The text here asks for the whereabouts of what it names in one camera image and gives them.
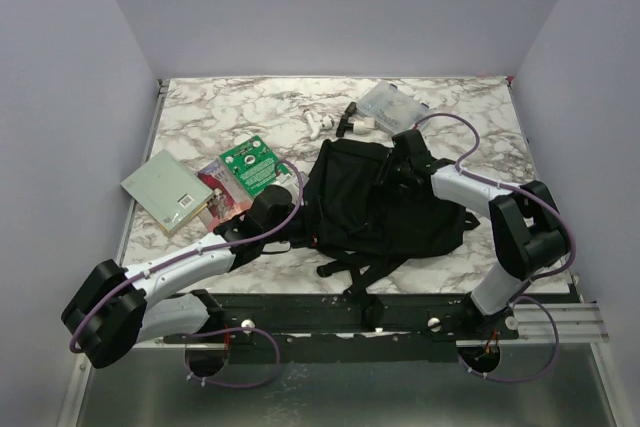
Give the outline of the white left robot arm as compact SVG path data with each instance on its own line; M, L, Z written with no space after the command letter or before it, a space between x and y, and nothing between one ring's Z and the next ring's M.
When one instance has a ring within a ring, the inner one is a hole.
M270 185L247 211L173 254L125 267L112 259L97 264L61 314L71 351L104 368L155 338L214 340L222 327L219 306L188 287L258 258L283 238L300 206L285 187Z

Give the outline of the black student backpack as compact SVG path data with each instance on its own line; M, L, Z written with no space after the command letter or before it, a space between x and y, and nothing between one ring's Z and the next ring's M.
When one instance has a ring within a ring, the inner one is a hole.
M361 324L378 326L382 303L367 289L411 259L447 255L479 226L466 208L436 199L400 199L377 186L391 149L349 139L325 141L304 187L299 213L313 248L330 257L322 277L347 271L347 299L361 308Z

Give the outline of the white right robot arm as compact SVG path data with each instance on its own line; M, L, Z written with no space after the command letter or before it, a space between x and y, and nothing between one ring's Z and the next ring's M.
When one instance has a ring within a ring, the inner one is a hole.
M437 159L417 129L392 137L383 179L386 186L412 186L439 202L458 204L490 220L496 263L471 291L473 306L459 317L462 331L471 338L493 331L495 314L541 278L541 269L565 255L575 257L573 236L544 183L501 183L464 169L459 161Z

